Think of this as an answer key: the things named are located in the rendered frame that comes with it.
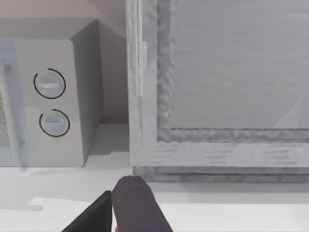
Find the pale microwave oven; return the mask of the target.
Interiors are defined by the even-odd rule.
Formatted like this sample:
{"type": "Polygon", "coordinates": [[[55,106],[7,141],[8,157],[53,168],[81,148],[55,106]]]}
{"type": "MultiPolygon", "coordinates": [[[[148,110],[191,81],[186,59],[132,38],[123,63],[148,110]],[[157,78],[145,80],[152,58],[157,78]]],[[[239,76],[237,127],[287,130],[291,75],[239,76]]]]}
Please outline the pale microwave oven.
{"type": "Polygon", "coordinates": [[[82,167],[101,106],[96,19],[0,18],[0,167],[82,167]]]}

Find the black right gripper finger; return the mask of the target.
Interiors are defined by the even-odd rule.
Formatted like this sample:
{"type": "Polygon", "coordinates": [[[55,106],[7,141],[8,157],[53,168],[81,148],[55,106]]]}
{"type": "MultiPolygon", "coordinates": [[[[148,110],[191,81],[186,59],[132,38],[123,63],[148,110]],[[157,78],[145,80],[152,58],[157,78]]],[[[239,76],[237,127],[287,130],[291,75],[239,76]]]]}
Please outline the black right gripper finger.
{"type": "Polygon", "coordinates": [[[112,232],[112,192],[102,193],[61,232],[112,232]]]}

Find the grey cabinet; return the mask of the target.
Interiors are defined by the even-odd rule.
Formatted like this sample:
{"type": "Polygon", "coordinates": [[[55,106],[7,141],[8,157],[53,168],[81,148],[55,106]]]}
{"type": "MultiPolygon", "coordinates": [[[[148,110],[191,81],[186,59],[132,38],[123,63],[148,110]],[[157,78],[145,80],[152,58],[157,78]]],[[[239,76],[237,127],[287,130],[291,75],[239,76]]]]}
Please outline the grey cabinet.
{"type": "Polygon", "coordinates": [[[149,182],[309,183],[309,0],[126,0],[149,182]]]}

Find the pale microwave knob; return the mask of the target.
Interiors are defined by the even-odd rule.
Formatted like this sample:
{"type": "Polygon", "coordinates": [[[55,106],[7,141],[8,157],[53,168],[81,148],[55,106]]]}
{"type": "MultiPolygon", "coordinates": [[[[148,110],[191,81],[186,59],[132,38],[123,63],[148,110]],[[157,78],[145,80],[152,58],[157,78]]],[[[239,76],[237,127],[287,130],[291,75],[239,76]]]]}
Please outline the pale microwave knob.
{"type": "Polygon", "coordinates": [[[70,130],[70,120],[68,116],[58,109],[52,109],[49,112],[41,113],[39,125],[46,135],[54,138],[62,137],[70,130]]]}
{"type": "Polygon", "coordinates": [[[40,96],[46,99],[57,99],[64,94],[66,81],[58,70],[47,68],[34,75],[33,86],[40,96]]]}

